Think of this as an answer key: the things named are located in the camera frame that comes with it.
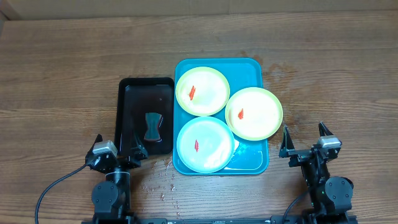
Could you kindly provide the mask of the dark green scrubbing sponge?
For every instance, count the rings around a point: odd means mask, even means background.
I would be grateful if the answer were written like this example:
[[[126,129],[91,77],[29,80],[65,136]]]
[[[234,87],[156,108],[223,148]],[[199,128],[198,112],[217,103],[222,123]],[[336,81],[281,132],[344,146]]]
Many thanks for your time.
[[[159,128],[162,124],[163,116],[158,113],[146,113],[147,130],[144,139],[150,142],[161,140]]]

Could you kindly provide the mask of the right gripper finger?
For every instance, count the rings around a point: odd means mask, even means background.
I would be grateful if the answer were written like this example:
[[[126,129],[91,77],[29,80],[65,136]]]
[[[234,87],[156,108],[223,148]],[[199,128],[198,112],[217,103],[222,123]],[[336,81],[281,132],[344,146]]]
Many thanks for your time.
[[[321,137],[333,135],[333,133],[326,127],[326,125],[322,121],[319,122],[318,129]]]
[[[283,127],[283,139],[282,139],[282,144],[281,144],[280,150],[281,151],[293,151],[294,149],[295,148],[294,148],[292,138],[290,137],[289,129],[285,125]]]

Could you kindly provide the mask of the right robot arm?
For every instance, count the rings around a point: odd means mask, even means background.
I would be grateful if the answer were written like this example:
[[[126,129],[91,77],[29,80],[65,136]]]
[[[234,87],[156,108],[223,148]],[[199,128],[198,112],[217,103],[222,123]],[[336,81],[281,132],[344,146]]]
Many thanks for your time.
[[[318,124],[320,137],[310,149],[296,150],[287,126],[283,128],[283,140],[279,156],[289,158],[290,167],[300,167],[308,189],[298,196],[286,209],[276,223],[333,223],[355,224],[357,218],[348,215],[352,209],[354,184],[346,177],[332,177],[327,163],[336,159],[342,142],[325,126]],[[309,196],[311,209],[301,215],[290,216],[292,207],[304,197]]]

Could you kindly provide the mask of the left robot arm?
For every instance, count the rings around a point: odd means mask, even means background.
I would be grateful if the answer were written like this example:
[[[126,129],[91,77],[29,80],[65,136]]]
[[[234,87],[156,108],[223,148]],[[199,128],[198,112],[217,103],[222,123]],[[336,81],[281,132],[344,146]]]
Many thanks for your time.
[[[85,164],[103,173],[105,181],[96,184],[91,193],[95,206],[94,215],[89,222],[100,223],[140,223],[131,211],[130,170],[141,166],[141,160],[148,158],[148,152],[136,134],[132,137],[129,155],[120,156],[117,147],[110,140],[104,141],[97,135],[94,144],[87,152]]]

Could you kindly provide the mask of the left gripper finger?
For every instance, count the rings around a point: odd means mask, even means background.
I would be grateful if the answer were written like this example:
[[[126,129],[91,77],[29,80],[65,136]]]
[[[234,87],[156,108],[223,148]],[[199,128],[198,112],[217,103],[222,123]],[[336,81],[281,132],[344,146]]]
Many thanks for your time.
[[[91,148],[90,148],[90,150],[89,150],[89,153],[92,153],[92,152],[93,152],[93,149],[94,149],[94,146],[95,146],[96,143],[102,142],[102,141],[103,141],[102,135],[98,134],[97,137],[96,137],[96,139],[95,139],[95,141],[94,141],[94,143],[93,143],[93,145],[91,146]]]
[[[132,134],[132,151],[134,154],[146,154],[146,149],[135,131]]]

